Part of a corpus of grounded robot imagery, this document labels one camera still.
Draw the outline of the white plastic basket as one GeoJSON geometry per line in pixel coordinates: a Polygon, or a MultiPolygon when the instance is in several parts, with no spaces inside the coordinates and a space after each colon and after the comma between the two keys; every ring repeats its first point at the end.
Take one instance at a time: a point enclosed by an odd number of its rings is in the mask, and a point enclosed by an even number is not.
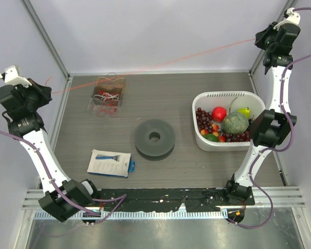
{"type": "Polygon", "coordinates": [[[247,91],[216,91],[192,102],[195,140],[207,152],[247,151],[252,121],[265,109],[260,97],[247,91]]]}

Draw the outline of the grey cable spool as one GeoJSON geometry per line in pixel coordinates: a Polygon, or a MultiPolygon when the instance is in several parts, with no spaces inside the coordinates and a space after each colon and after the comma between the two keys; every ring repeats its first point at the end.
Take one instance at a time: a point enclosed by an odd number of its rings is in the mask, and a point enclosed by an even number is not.
{"type": "Polygon", "coordinates": [[[168,157],[176,142],[173,127],[161,119],[149,119],[141,123],[134,132],[137,152],[150,161],[160,161],[168,157]]]}

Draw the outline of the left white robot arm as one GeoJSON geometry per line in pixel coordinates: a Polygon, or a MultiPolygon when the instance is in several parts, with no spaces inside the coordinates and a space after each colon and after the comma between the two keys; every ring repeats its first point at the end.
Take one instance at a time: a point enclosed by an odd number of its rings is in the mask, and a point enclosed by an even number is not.
{"type": "Polygon", "coordinates": [[[51,88],[37,84],[30,78],[3,78],[0,104],[5,111],[8,132],[0,134],[19,141],[29,154],[41,180],[44,196],[38,200],[48,214],[64,222],[79,211],[98,214],[87,207],[99,203],[100,194],[86,179],[75,181],[60,166],[48,140],[43,119],[37,110],[52,100],[51,88]]]}

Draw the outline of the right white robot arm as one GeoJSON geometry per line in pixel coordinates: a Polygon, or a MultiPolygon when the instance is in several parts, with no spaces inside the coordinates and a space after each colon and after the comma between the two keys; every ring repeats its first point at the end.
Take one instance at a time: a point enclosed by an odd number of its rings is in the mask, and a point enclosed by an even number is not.
{"type": "Polygon", "coordinates": [[[250,128],[250,146],[242,165],[227,181],[223,197],[235,205],[252,197],[254,177],[264,159],[288,135],[293,134],[297,117],[291,114],[288,92],[293,68],[292,46],[301,29],[289,21],[273,22],[256,34],[255,45],[264,50],[263,66],[268,81],[266,109],[250,128]]]}

